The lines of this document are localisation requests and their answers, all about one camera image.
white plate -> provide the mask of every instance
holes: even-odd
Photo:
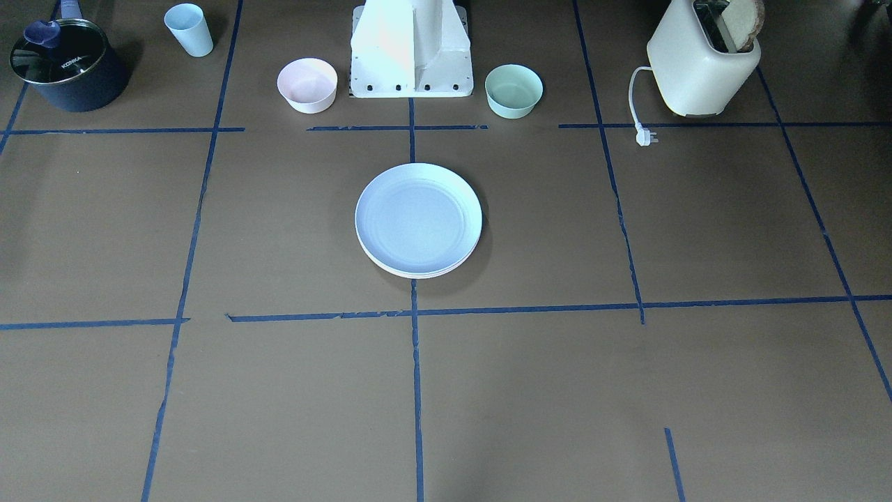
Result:
[[[409,279],[450,272],[474,251],[483,214],[471,186],[431,163],[382,172],[359,196],[356,235],[369,258]]]

power cord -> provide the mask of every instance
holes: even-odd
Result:
[[[629,80],[629,109],[632,110],[632,118],[635,120],[635,130],[638,131],[635,135],[635,141],[638,141],[640,146],[650,146],[651,143],[659,143],[660,140],[657,139],[657,134],[654,131],[645,129],[641,125],[641,122],[638,120],[638,114],[635,113],[635,103],[632,102],[632,89],[635,87],[635,77],[641,70],[653,71],[653,68],[639,66],[632,72],[632,79]]]

light blue cup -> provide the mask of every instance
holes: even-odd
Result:
[[[214,48],[208,22],[198,5],[179,4],[170,7],[164,14],[164,24],[192,57],[205,56]]]
[[[525,117],[542,98],[542,80],[519,64],[503,64],[486,76],[486,101],[499,117]]]

grid line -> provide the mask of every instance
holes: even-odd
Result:
[[[641,125],[648,128],[661,129],[697,129],[697,128],[779,128],[778,122],[642,122]],[[864,122],[784,122],[784,127],[874,127],[887,128],[892,127],[892,121],[864,121]],[[558,129],[598,129],[604,127],[607,129],[634,129],[635,124],[629,122],[611,122],[605,124],[592,123],[561,123],[557,125]]]
[[[412,315],[412,360],[413,389],[415,394],[415,484],[417,502],[425,502],[425,454],[421,435],[421,357],[418,352],[418,292],[417,280],[411,281],[411,315]]]
[[[217,102],[217,114],[214,118],[214,126],[211,132],[211,143],[208,145],[208,158],[204,165],[204,176],[202,178],[202,188],[199,192],[197,208],[195,209],[195,219],[192,230],[192,237],[189,242],[189,252],[186,258],[186,269],[183,273],[183,290],[180,295],[177,307],[177,319],[182,319],[186,310],[186,297],[189,291],[189,282],[192,277],[192,265],[195,258],[195,249],[198,244],[198,233],[202,225],[202,206],[204,204],[204,196],[208,189],[208,178],[211,175],[211,166],[214,160],[214,151],[217,148],[217,135],[219,134],[220,120],[223,115],[223,105],[226,102],[227,83],[229,81],[229,72],[232,69],[232,61],[235,56],[235,42],[238,39],[238,28],[242,19],[243,0],[238,0],[235,9],[235,20],[233,22],[232,35],[229,40],[229,52],[227,54],[226,69],[223,71],[223,80],[220,83],[219,100]],[[158,408],[158,414],[155,418],[154,434],[152,435],[152,447],[149,451],[148,465],[145,468],[145,480],[143,482],[143,492],[141,502],[148,502],[152,489],[152,479],[154,476],[155,462],[158,458],[158,449],[161,445],[161,431],[164,424],[164,415],[167,411],[168,397],[170,395],[170,383],[173,380],[173,369],[176,358],[174,354],[179,344],[179,334],[182,324],[174,325],[173,333],[170,337],[170,350],[168,352],[167,371],[164,381],[164,398],[161,406]]]
[[[145,129],[33,129],[11,130],[10,136],[28,136],[41,134],[161,134],[187,132],[244,132],[244,127],[170,127]]]
[[[859,302],[882,302],[892,300],[892,295],[855,295],[853,298]],[[846,303],[849,297],[771,297],[771,298],[743,298],[743,299],[713,299],[713,300],[682,300],[675,302],[643,302],[645,309],[659,308],[694,308],[694,307],[720,307],[720,306],[755,306],[755,305],[802,305],[802,304],[827,304]],[[464,314],[536,314],[547,312],[595,312],[613,310],[635,310],[639,308],[637,303],[616,304],[576,304],[576,305],[526,305],[526,306],[489,306],[489,307],[457,307],[457,308],[433,308],[418,309],[418,316],[464,315]],[[359,312],[324,312],[312,314],[259,314],[259,315],[232,315],[226,314],[231,322],[290,322],[290,321],[322,321],[329,319],[370,319],[381,317],[407,317],[412,315],[410,310],[377,310]]]
[[[415,162],[415,98],[409,98],[409,162]]]
[[[105,321],[11,322],[0,324],[0,331],[58,330],[67,328],[109,328],[120,326],[166,326],[188,322],[186,317],[168,319],[111,319]]]
[[[354,131],[364,131],[364,130],[487,130],[490,126],[486,124],[457,124],[457,125],[428,125],[428,126],[419,126],[419,125],[408,125],[408,126],[400,126],[400,125],[389,125],[389,126],[377,126],[377,125],[366,125],[366,126],[314,126],[307,131],[309,132],[354,132]]]
[[[774,103],[772,91],[768,88],[768,81],[765,79],[761,67],[756,66],[756,74],[759,76],[759,80],[762,81],[762,87],[765,90],[765,94],[768,96],[768,103],[769,105],[771,105],[771,108],[774,111],[774,116],[777,119],[778,125],[780,125],[780,132],[783,134],[784,141],[787,143],[787,149],[789,151],[790,159],[793,161],[793,165],[796,168],[796,173],[799,177],[799,182],[802,185],[802,189],[805,192],[805,196],[808,199],[808,204],[812,208],[814,219],[817,221],[818,227],[821,230],[821,234],[824,237],[824,243],[827,245],[828,252],[830,252],[830,258],[832,258],[833,260],[833,266],[836,267],[837,275],[839,276],[839,281],[842,283],[842,287],[846,292],[848,303],[852,306],[852,313],[855,315],[855,319],[858,321],[858,327],[861,329],[861,334],[864,337],[864,342],[867,344],[867,348],[871,352],[873,364],[876,366],[877,372],[880,374],[880,380],[882,381],[883,388],[886,390],[886,396],[888,397],[889,402],[892,402],[892,386],[889,385],[889,379],[886,375],[886,371],[883,369],[883,363],[882,361],[880,361],[880,355],[877,353],[876,347],[873,346],[871,334],[867,331],[867,326],[864,324],[864,319],[861,317],[861,312],[858,310],[858,303],[855,300],[855,295],[852,294],[852,289],[849,287],[848,280],[846,279],[846,274],[842,270],[842,264],[839,262],[836,250],[833,247],[833,242],[830,239],[830,233],[827,231],[827,227],[824,225],[824,220],[821,217],[821,212],[818,210],[818,205],[814,201],[812,190],[808,187],[808,181],[805,179],[805,173],[802,171],[802,166],[799,164],[799,159],[796,155],[796,149],[793,147],[793,142],[790,140],[789,134],[787,133],[787,128],[783,120],[781,119],[781,112],[778,110],[777,104]]]
[[[19,91],[19,99],[16,100],[15,107],[12,109],[12,114],[10,114],[9,116],[9,121],[6,123],[6,129],[3,132],[3,138],[0,139],[0,155],[3,154],[3,151],[6,148],[6,141],[8,141],[9,137],[12,135],[12,126],[15,123],[15,120],[19,117],[21,102],[25,99],[26,91],[28,91],[28,82],[25,82],[21,85],[21,91]]]
[[[663,429],[666,436],[666,447],[669,448],[669,462],[672,463],[672,473],[675,479],[675,491],[678,493],[678,502],[685,502],[684,484],[681,482],[681,469],[678,466],[678,456],[675,454],[675,441],[672,439],[672,431],[666,427]]]
[[[579,31],[579,43],[582,47],[582,59],[585,61],[585,70],[588,73],[589,77],[591,100],[595,106],[595,116],[598,118],[598,129],[601,136],[601,146],[604,148],[604,160],[607,162],[607,175],[610,177],[610,188],[613,189],[614,197],[616,199],[616,216],[619,219],[620,230],[623,232],[625,251],[629,259],[629,272],[632,274],[632,287],[635,290],[635,300],[638,302],[641,324],[644,324],[644,305],[641,301],[641,290],[638,287],[638,275],[635,273],[635,260],[632,258],[632,245],[629,243],[629,232],[625,227],[625,219],[623,217],[623,203],[620,201],[619,188],[616,185],[616,176],[614,175],[613,161],[610,158],[610,146],[607,144],[607,132],[604,129],[604,120],[601,116],[601,106],[598,101],[598,90],[595,89],[595,77],[591,70],[589,49],[585,42],[585,32],[582,28],[582,17],[579,15],[579,3],[577,2],[577,0],[573,0],[573,11],[576,17],[576,29],[577,31]]]

cup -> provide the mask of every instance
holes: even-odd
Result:
[[[335,101],[337,72],[331,64],[306,57],[288,63],[278,75],[279,94],[301,113],[319,113]]]
[[[542,80],[519,64],[503,64],[486,76],[486,101],[499,117],[525,117],[542,98]]]
[[[214,48],[208,22],[202,8],[195,4],[178,4],[164,14],[164,25],[192,57],[207,55]]]

